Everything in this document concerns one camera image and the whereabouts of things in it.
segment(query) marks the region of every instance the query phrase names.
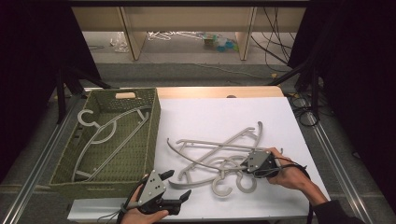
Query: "tangled hangers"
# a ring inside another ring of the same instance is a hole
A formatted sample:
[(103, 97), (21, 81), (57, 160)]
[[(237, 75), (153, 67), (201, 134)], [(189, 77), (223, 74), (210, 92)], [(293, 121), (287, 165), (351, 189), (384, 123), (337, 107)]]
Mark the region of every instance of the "tangled hangers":
[[(92, 114), (93, 112), (89, 109), (83, 109), (78, 113), (78, 122), (83, 125), (83, 126), (87, 126), (87, 127), (91, 127), (91, 126), (95, 126), (97, 128), (96, 133), (91, 137), (91, 139), (88, 141), (88, 143), (85, 145), (85, 147), (82, 149), (81, 153), (79, 154), (78, 160), (76, 162), (73, 174), (72, 174), (72, 183), (75, 182), (76, 180), (76, 175), (81, 175), (84, 177), (87, 177), (87, 179), (82, 180), (83, 182), (85, 181), (91, 181), (94, 177), (97, 176), (97, 174), (99, 174), (99, 172), (101, 172), (103, 170), (103, 168), (105, 168), (105, 166), (117, 155), (117, 153), (128, 143), (128, 141), (137, 133), (137, 131), (140, 130), (140, 128), (146, 123), (146, 121), (149, 119), (149, 112), (146, 113), (146, 116), (143, 116), (141, 110), (142, 109), (149, 109), (151, 108), (151, 106), (145, 105), (145, 106), (140, 106), (134, 109), (131, 109), (129, 111), (126, 111), (118, 116), (116, 116), (114, 119), (111, 119), (109, 122), (107, 122), (105, 125), (100, 126), (97, 122), (93, 121), (91, 123), (87, 123), (85, 121), (82, 120), (82, 115), (85, 113), (90, 113)], [(129, 115), (133, 112), (137, 112), (137, 114), (139, 115), (139, 117), (142, 119), (139, 124), (137, 125), (137, 127), (122, 141), (122, 143), (110, 154), (110, 156), (108, 156), (108, 158), (98, 167), (98, 168), (93, 168), (93, 173), (92, 174), (88, 174), (86, 172), (82, 172), (78, 170), (79, 165), (81, 164), (82, 158), (84, 157), (85, 153), (87, 152), (88, 148), (90, 147), (91, 144), (102, 144), (104, 142), (106, 142), (107, 140), (109, 140), (115, 133), (116, 129), (117, 129), (117, 120)], [(95, 138), (99, 135), (99, 133), (101, 133), (107, 126), (113, 124), (113, 129), (111, 131), (111, 133), (108, 135), (108, 137), (102, 139), (102, 140), (98, 140), (95, 141)]]
[[(231, 156), (231, 157), (216, 157), (216, 158), (211, 158), (209, 159), (210, 156), (214, 155), (216, 152), (220, 150), (245, 150), (248, 152), (255, 151), (255, 150), (265, 150), (265, 148), (262, 147), (257, 147), (257, 145), (260, 143), (260, 140), (262, 138), (262, 123), (259, 121), (259, 133), (256, 135), (253, 133), (255, 130), (254, 128), (248, 127), (241, 131), (240, 133), (237, 133), (230, 139), (226, 140), (224, 143), (215, 143), (215, 142), (206, 142), (206, 141), (200, 141), (200, 140), (188, 140), (188, 139), (181, 139), (177, 141), (177, 144), (182, 143), (182, 147), (177, 150), (175, 147), (173, 147), (169, 143), (169, 139), (167, 140), (168, 146), (174, 150), (178, 155), (182, 156), (188, 161), (191, 161), (192, 163), (188, 165), (186, 168), (182, 169), (178, 175), (178, 180), (181, 180), (183, 176), (186, 176), (187, 183), (176, 183), (172, 182), (169, 180), (169, 183), (172, 187), (176, 189), (185, 189), (185, 188), (192, 188), (192, 187), (198, 187), (202, 186), (203, 184), (207, 184), (212, 182), (212, 190), (215, 194), (224, 197), (227, 196), (231, 193), (233, 190), (232, 188), (227, 188), (226, 190), (218, 190), (217, 186), (220, 182), (220, 180), (225, 179), (225, 177), (231, 173), (236, 173), (237, 178), (236, 178), (236, 186), (243, 192), (245, 193), (250, 193), (253, 192), (256, 187), (257, 187), (257, 182), (255, 178), (251, 178), (252, 185), (250, 188), (246, 189), (242, 186), (241, 181), (243, 178), (243, 173), (242, 170), (246, 170), (247, 167), (241, 166), (240, 162), (237, 161), (244, 161), (247, 157), (246, 156)], [(233, 145), (232, 142), (238, 139), (241, 136), (248, 135), (254, 139), (254, 144), (253, 147), (249, 146), (240, 146), (240, 145)], [(198, 160), (194, 160), (192, 158), (189, 158), (183, 153), (183, 149), (186, 147), (189, 147), (191, 145), (207, 145), (207, 146), (216, 146), (213, 148), (211, 151), (207, 152), (204, 156), (199, 158)], [(215, 161), (220, 161), (220, 166), (215, 166), (214, 162)], [(192, 181), (191, 178), (191, 173), (190, 170), (195, 167), (195, 165), (201, 165), (209, 169), (215, 169), (218, 171), (218, 175), (214, 177), (210, 177), (204, 180), (199, 180), (199, 181)]]

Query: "floor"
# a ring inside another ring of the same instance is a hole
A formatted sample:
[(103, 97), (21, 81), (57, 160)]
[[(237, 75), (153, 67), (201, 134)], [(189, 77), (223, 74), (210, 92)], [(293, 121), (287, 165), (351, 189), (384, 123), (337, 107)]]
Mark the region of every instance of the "floor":
[[(213, 32), (212, 34), (235, 40), (232, 33)], [(286, 61), (288, 59), (287, 54), (290, 54), (290, 49), (284, 47), (283, 49), (286, 51), (284, 53), (278, 44), (268, 43), (265, 37), (269, 38), (270, 35), (270, 33), (254, 33), (253, 37), (257, 43), (274, 53), (275, 57), (270, 55), (270, 53), (265, 53), (258, 44), (252, 41), (247, 60), (241, 61), (238, 52), (234, 49), (226, 49), (220, 52), (214, 47), (205, 46), (203, 40), (184, 36), (184, 34), (173, 34), (167, 37), (160, 36), (168, 40), (155, 37), (152, 40), (147, 40), (139, 60), (132, 62), (128, 53), (116, 52), (115, 48), (111, 46), (111, 44), (117, 42), (117, 33), (84, 33), (90, 46), (92, 57), (97, 63), (103, 80), (117, 86), (158, 86), (159, 82), (154, 77), (158, 75), (169, 76), (167, 74), (169, 71), (180, 72), (180, 74), (172, 77), (172, 82), (163, 85), (261, 85), (261, 79), (258, 80), (256, 76), (271, 80), (271, 78), (281, 76), (285, 71), (290, 70), (278, 59)], [(294, 37), (295, 34), (280, 34), (282, 45), (292, 47)], [(272, 40), (279, 43), (277, 38), (273, 37)], [(136, 69), (136, 67), (139, 69), (141, 76), (144, 77), (140, 77), (140, 79), (136, 79), (132, 83), (127, 80), (127, 78), (132, 77), (127, 76), (131, 76), (129, 71)], [(195, 77), (193, 79), (191, 77), (183, 77), (185, 76), (185, 74), (182, 74), (183, 71), (192, 71)], [(208, 80), (214, 74), (220, 73), (225, 73), (220, 76), (223, 76), (226, 81), (224, 81), (223, 77), (213, 81)], [(282, 91), (294, 93), (294, 81), (295, 78), (292, 78), (285, 84), (282, 83), (280, 86)], [(83, 82), (83, 85), (90, 87), (91, 83)], [(290, 101), (292, 102), (290, 105), (293, 106), (293, 104), (298, 105), (302, 100), (290, 98)], [(372, 223), (396, 223), (396, 216), (368, 174), (364, 164), (352, 155), (353, 146), (350, 145), (337, 118), (332, 115), (332, 110), (327, 105), (325, 96), (322, 95), (320, 97), (320, 103), (323, 105), (320, 109), (320, 127), (324, 129), (324, 132), (329, 137), (335, 153), (346, 169), (347, 178), (357, 190), (359, 197), (361, 197)], [(82, 103), (78, 103), (77, 107), (82, 107)], [(8, 208), (15, 202), (21, 186), (28, 179), (31, 170), (39, 159), (41, 151), (46, 147), (50, 139), (56, 119), (57, 105), (56, 96), (54, 95), (49, 101), (46, 114), (43, 115), (40, 125), (36, 128), (35, 135), (32, 136), (31, 144), (21, 153), (9, 171), (8, 176), (0, 185), (0, 217), (4, 217)], [(73, 125), (69, 125), (66, 127), (65, 132), (71, 132), (73, 128)], [(339, 200), (346, 212), (354, 216), (355, 213), (348, 196), (337, 175), (337, 168), (332, 167), (328, 157), (325, 155), (323, 143), (318, 140), (318, 127), (305, 127), (300, 123), (300, 128), (331, 199)], [(68, 136), (62, 136), (57, 142), (55, 150), (51, 153), (49, 161), (45, 164), (45, 169), (38, 178), (33, 193), (30, 195), (29, 202), (22, 208), (24, 210), (19, 217), (19, 223), (70, 223), (67, 220), (67, 214), (72, 201), (56, 192), (52, 192), (47, 187), (57, 163), (57, 158), (62, 153), (62, 146), (67, 140)], [(279, 220), (276, 223), (305, 223), (305, 220), (304, 218), (287, 219)]]

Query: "forearm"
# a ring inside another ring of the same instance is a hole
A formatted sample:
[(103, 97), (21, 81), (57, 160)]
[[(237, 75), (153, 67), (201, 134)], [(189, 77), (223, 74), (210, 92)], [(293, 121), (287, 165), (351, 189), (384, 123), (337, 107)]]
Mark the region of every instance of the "forearm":
[(305, 195), (305, 197), (308, 199), (309, 202), (311, 202), (313, 206), (329, 201), (326, 196), (324, 196), (320, 188), (311, 181), (304, 184), (301, 192)]

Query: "sleeve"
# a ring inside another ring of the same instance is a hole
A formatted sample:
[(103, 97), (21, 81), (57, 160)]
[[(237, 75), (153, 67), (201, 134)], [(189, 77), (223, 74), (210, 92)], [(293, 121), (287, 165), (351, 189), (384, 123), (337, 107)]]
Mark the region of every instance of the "sleeve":
[(338, 201), (313, 206), (319, 224), (364, 224), (356, 217), (349, 217)]

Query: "black cable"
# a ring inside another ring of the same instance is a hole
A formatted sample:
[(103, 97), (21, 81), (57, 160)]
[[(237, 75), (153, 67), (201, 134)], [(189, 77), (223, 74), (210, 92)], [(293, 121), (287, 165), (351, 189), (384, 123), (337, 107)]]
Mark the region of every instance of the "black cable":
[(99, 223), (100, 219), (102, 219), (102, 218), (111, 217), (111, 218), (106, 222), (106, 224), (107, 224), (107, 223), (109, 223), (109, 222), (114, 218), (114, 216), (116, 216), (119, 212), (120, 212), (120, 210), (118, 210), (117, 212), (114, 212), (114, 213), (112, 213), (112, 214), (110, 214), (110, 215), (103, 216), (103, 217), (99, 217), (98, 219), (96, 219), (96, 223)]
[(291, 38), (293, 39), (293, 41), (296, 40), (296, 38), (291, 33), (289, 33), (289, 34), (290, 34)]
[(285, 48), (283, 47), (284, 45), (282, 44), (282, 41), (281, 41), (281, 38), (280, 38), (280, 33), (279, 33), (279, 26), (278, 26), (278, 24), (277, 24), (277, 12), (278, 12), (278, 8), (275, 7), (275, 20), (274, 20), (274, 24), (272, 24), (271, 19), (270, 19), (270, 17), (268, 16), (268, 13), (267, 13), (265, 7), (264, 7), (263, 9), (264, 9), (265, 16), (267, 17), (267, 20), (270, 22), (270, 26), (271, 26), (271, 29), (272, 29), (272, 33), (271, 33), (270, 39), (272, 38), (272, 34), (275, 34), (277, 40), (279, 41), (279, 43), (280, 43), (280, 45), (281, 45), (281, 49), (282, 49), (283, 55), (285, 56), (286, 60), (289, 60), (289, 57), (290, 57), (290, 56), (289, 56), (289, 54), (286, 52)]
[[(304, 104), (303, 105), (296, 105), (295, 104), (296, 100), (303, 100)], [(294, 117), (299, 120), (301, 125), (303, 125), (305, 127), (313, 127), (313, 126), (316, 126), (318, 124), (319, 118), (318, 118), (318, 116), (315, 113), (312, 113), (312, 111), (313, 111), (312, 107), (311, 106), (307, 106), (307, 100), (305, 98), (298, 97), (298, 98), (290, 99), (289, 102), (292, 105), (292, 107), (294, 107), (292, 109), (292, 111), (294, 113)], [(314, 118), (313, 123), (303, 122), (303, 117), (304, 116), (308, 116), (308, 113), (311, 113), (311, 115), (313, 116), (313, 118)]]
[(279, 25), (277, 24), (277, 12), (278, 12), (278, 7), (275, 7), (275, 21), (274, 21), (274, 30), (275, 30), (275, 34), (277, 37), (277, 40), (279, 41), (280, 45), (281, 45), (281, 49), (283, 51), (283, 55), (285, 56), (286, 60), (289, 60), (290, 56), (289, 54), (286, 52), (284, 45), (282, 44), (282, 40), (280, 38), (280, 32), (279, 32)]
[(267, 39), (268, 41), (270, 41), (272, 44), (279, 45), (279, 46), (281, 46), (281, 47), (283, 46), (284, 48), (287, 48), (287, 49), (291, 49), (291, 47), (289, 47), (289, 46), (282, 45), (282, 44), (280, 44), (280, 43), (276, 43), (274, 40), (270, 40), (270, 39), (264, 34), (264, 32), (262, 32), (262, 36), (264, 36), (264, 38)]
[(263, 49), (266, 53), (271, 54), (274, 58), (280, 60), (283, 64), (288, 64), (288, 62), (284, 61), (283, 59), (279, 58), (276, 56), (273, 52), (269, 51), (268, 49), (265, 49), (259, 42), (256, 41), (256, 39), (252, 36), (251, 39), (259, 46), (259, 48)]
[[(281, 160), (284, 160), (284, 161), (292, 162), (292, 164), (287, 164), (287, 165), (281, 166), (282, 169), (288, 168), (288, 167), (295, 167), (295, 168), (299, 169), (301, 172), (303, 172), (303, 174), (308, 179), (311, 179), (311, 176), (309, 176), (309, 173), (306, 171), (306, 166), (302, 166), (302, 165), (300, 165), (299, 163), (297, 163), (295, 161), (291, 161), (291, 160), (288, 160), (288, 159), (285, 159), (285, 158), (274, 157), (274, 159), (281, 159)], [(306, 218), (306, 224), (311, 224), (313, 217), (314, 217), (314, 209), (312, 208), (312, 204), (309, 203), (308, 216)]]

